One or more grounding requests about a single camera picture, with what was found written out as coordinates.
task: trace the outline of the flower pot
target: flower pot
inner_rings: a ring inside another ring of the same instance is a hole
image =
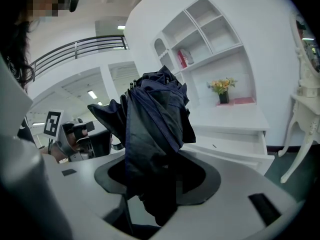
[[[220,104],[227,104],[229,103],[229,93],[228,91],[219,94]]]

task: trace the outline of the balcony railing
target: balcony railing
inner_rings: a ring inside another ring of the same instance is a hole
[[[128,45],[124,35],[95,36],[65,44],[30,64],[34,70],[33,81],[46,70],[80,57],[95,54],[102,50],[106,52],[127,49]]]

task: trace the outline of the umbrella fabric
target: umbrella fabric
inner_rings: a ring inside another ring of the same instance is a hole
[[[128,191],[139,195],[159,225],[177,208],[175,155],[196,142],[186,105],[187,85],[167,67],[145,73],[136,87],[107,106],[89,105],[93,115],[125,146]]]

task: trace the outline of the potted flower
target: potted flower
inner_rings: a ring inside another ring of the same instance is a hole
[[[231,86],[236,87],[236,82],[233,78],[227,78],[226,80],[220,79],[218,81],[212,81],[208,87],[219,95],[220,104],[226,104],[229,103],[228,89]]]

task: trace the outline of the black slot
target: black slot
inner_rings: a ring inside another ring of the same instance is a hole
[[[68,169],[68,170],[63,170],[62,171],[62,174],[63,176],[68,176],[68,175],[71,175],[71,174],[75,174],[77,171],[74,170],[74,169]]]
[[[263,193],[249,195],[249,199],[266,226],[269,226],[281,216],[280,212]]]

